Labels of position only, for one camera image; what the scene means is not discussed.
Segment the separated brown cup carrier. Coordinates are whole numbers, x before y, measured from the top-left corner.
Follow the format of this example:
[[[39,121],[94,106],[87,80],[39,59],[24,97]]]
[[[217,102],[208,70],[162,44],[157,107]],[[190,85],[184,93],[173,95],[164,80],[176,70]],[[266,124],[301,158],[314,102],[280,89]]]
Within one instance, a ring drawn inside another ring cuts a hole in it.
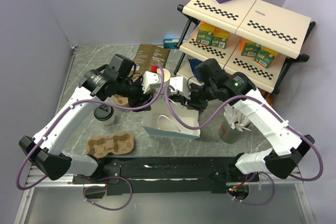
[[[134,149],[134,136],[131,132],[119,132],[113,136],[96,136],[86,143],[86,154],[104,158],[108,154],[124,155]]]

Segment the single white paper cup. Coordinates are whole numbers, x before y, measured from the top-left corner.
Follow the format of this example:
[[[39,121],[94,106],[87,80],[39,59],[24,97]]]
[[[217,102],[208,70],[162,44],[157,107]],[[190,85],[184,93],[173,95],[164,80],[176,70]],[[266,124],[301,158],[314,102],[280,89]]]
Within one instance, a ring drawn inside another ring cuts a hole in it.
[[[112,126],[115,123],[115,116],[112,115],[104,120],[101,121],[103,126]]]

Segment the light blue paper bag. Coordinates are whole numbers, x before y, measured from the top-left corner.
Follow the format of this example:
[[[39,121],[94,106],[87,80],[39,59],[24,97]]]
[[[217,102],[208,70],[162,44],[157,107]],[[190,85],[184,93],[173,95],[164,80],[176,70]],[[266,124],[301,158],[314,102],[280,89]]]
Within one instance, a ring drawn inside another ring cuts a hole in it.
[[[170,104],[177,116],[187,125],[196,127],[198,111]],[[190,130],[182,126],[170,113],[167,103],[163,99],[156,100],[150,111],[145,111],[142,126],[150,136],[195,140],[200,137],[200,130]]]

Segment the white paper cup stack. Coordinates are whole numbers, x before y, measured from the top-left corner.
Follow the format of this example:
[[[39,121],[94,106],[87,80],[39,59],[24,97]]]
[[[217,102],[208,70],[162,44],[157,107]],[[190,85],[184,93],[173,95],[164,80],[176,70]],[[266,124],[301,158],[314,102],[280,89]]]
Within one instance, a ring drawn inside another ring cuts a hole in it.
[[[161,69],[158,68],[156,72],[159,75],[160,80],[163,80],[163,88],[160,91],[160,95],[163,95],[166,87],[169,86],[170,84],[171,73],[165,68],[163,68],[163,71],[161,71]]]

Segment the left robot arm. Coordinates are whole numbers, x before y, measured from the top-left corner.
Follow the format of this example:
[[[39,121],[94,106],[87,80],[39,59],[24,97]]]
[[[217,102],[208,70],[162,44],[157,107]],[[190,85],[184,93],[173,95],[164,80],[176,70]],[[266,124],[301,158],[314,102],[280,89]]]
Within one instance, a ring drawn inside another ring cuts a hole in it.
[[[69,154],[64,148],[83,120],[115,94],[128,98],[128,110],[150,109],[155,100],[152,89],[162,78],[146,71],[133,81],[134,67],[132,60],[116,54],[109,64],[86,72],[56,116],[33,137],[24,136],[19,141],[28,160],[51,180],[65,174],[81,174],[92,183],[100,182],[104,170],[97,158]]]

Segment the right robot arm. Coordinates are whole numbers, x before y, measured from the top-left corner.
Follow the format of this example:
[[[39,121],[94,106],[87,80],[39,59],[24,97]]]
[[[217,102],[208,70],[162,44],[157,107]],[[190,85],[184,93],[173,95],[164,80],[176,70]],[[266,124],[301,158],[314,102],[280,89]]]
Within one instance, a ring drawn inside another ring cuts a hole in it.
[[[314,139],[290,129],[288,122],[273,110],[245,74],[236,72],[228,76],[213,58],[201,62],[195,70],[203,85],[190,85],[190,97],[183,102],[189,109],[202,111],[212,100],[228,102],[271,144],[266,151],[237,155],[235,164],[229,168],[230,177],[241,181],[255,172],[270,172],[280,179],[291,176]]]

